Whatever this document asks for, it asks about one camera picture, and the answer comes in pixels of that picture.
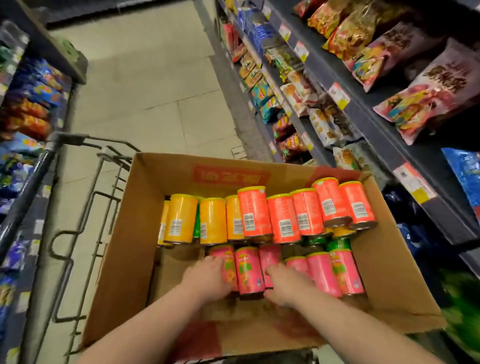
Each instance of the red canister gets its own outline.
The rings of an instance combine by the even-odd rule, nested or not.
[[[267,198],[273,228],[273,242],[294,244],[301,239],[293,198],[289,194],[276,194]]]
[[[377,224],[377,220],[361,182],[345,182],[339,185],[338,189],[346,200],[350,215],[353,219],[348,225],[350,229],[363,230]]]
[[[317,236],[324,232],[322,209],[314,188],[290,192],[297,213],[300,235]]]
[[[239,291],[237,270],[235,268],[235,253],[232,245],[214,246],[209,249],[208,255],[223,258],[225,265],[222,269],[222,277],[225,282],[233,283],[233,292]]]
[[[322,206],[324,226],[334,228],[352,221],[347,202],[338,189],[338,180],[335,177],[317,180],[312,187],[317,191]]]
[[[245,238],[270,240],[273,234],[264,186],[238,190]]]
[[[343,294],[365,293],[352,251],[349,249],[334,249],[329,254],[341,292]]]
[[[304,256],[292,256],[285,259],[285,265],[296,269],[298,272],[305,274],[310,278],[310,273],[308,271],[307,258]]]
[[[260,265],[264,274],[265,288],[273,288],[272,279],[265,273],[268,266],[276,266],[280,263],[280,245],[262,245],[258,249]]]
[[[334,297],[342,296],[329,253],[317,252],[307,255],[307,265],[310,277],[319,290]]]
[[[237,277],[239,280],[239,292],[241,299],[254,299],[262,296],[265,291],[265,283],[260,267],[258,249],[246,246],[235,252],[237,265]]]

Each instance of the barcode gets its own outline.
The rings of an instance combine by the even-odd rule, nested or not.
[[[328,200],[322,201],[322,207],[324,209],[325,216],[336,213],[336,208],[331,198],[329,198]]]
[[[241,224],[240,218],[233,219],[233,234],[234,235],[242,235],[243,234],[243,226]]]
[[[180,236],[181,223],[182,220],[180,218],[172,220],[172,223],[170,224],[170,232],[168,234],[170,236]]]
[[[160,225],[160,233],[158,235],[158,240],[159,241],[163,241],[163,238],[165,237],[165,229],[167,227],[167,224],[166,223],[162,223],[162,225]]]
[[[282,238],[293,236],[292,222],[289,218],[279,220],[278,225],[280,226],[280,234],[282,235]]]
[[[245,231],[255,231],[255,220],[253,219],[253,212],[250,214],[243,214],[243,224]]]
[[[204,222],[200,225],[200,238],[206,239],[207,238],[207,223]]]
[[[299,221],[300,230],[310,230],[310,223],[308,221],[308,214],[306,212],[304,214],[298,214],[297,220]]]
[[[365,209],[365,205],[363,202],[354,202],[352,204],[353,213],[355,214],[356,218],[367,218],[368,212]]]

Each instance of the tile floor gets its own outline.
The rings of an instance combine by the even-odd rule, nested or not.
[[[213,17],[214,0],[202,1]],[[90,62],[88,84],[80,90],[70,124],[72,132],[128,140],[142,151],[217,158],[234,158],[233,153],[244,155],[209,58],[214,56],[213,48],[191,0],[71,26],[55,33],[68,38]],[[58,229],[75,229],[98,164],[94,149],[64,148],[45,242]],[[116,170],[115,164],[105,163],[97,189],[111,193]],[[106,207],[104,198],[94,201],[85,231],[78,238],[73,252],[75,263],[59,316],[76,315]],[[65,254],[69,242],[67,237],[57,239],[55,252]],[[83,314],[88,313],[93,298],[99,261],[94,265]],[[31,307],[34,320],[28,332],[26,363],[34,362],[61,266],[62,262],[43,254]],[[50,323],[39,364],[63,363],[72,327],[71,323]]]

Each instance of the person's left hand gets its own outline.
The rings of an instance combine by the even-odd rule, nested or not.
[[[225,298],[233,288],[222,278],[222,269],[225,261],[215,256],[206,256],[204,260],[188,267],[183,275],[184,286],[201,304]]]

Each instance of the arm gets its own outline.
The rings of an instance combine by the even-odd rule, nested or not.
[[[207,256],[188,268],[181,284],[88,348],[78,364],[159,363],[202,305],[232,290],[222,280],[223,264]]]
[[[304,275],[280,264],[267,268],[274,289],[265,297],[295,308],[350,364],[443,364],[412,340],[370,315],[318,290]]]

